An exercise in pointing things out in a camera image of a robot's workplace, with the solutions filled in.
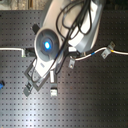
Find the black frame gripper body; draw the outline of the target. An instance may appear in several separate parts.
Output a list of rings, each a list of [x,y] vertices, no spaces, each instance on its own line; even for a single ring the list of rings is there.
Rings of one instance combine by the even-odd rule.
[[[26,97],[31,94],[32,89],[39,91],[47,80],[50,80],[50,89],[56,87],[56,75],[54,74],[54,70],[46,71],[37,59],[30,64],[24,75],[27,78],[27,83],[23,90]]]

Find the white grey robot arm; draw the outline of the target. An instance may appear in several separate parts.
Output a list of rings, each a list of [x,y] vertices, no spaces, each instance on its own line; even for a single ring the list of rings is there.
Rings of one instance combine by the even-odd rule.
[[[65,59],[69,67],[86,57],[97,39],[100,20],[106,0],[50,0],[42,23],[35,27],[35,59],[25,71],[28,81],[24,94],[33,88],[41,89],[50,79],[52,96],[57,95],[57,75]]]

